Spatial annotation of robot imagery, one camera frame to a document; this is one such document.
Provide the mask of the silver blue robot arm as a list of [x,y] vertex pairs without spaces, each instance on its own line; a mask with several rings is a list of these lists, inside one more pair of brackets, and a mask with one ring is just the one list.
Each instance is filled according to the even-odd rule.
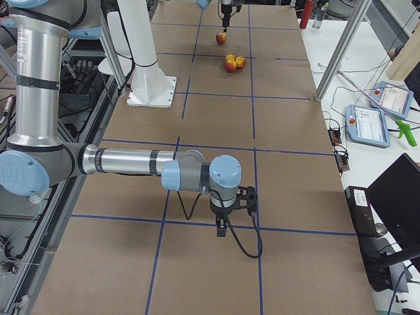
[[[209,5],[211,1],[208,0],[197,0],[196,4],[197,6],[204,11]],[[219,1],[220,6],[220,12],[221,16],[220,19],[222,20],[222,28],[223,32],[226,33],[230,24],[230,17],[232,14],[232,7],[233,7],[233,1],[231,0],[221,0]]]
[[4,189],[30,196],[82,174],[152,175],[166,190],[209,194],[218,236],[232,229],[228,216],[240,208],[236,158],[207,163],[196,150],[113,150],[59,139],[62,41],[72,31],[101,36],[99,1],[10,1],[9,16],[18,29],[16,127],[1,154]]

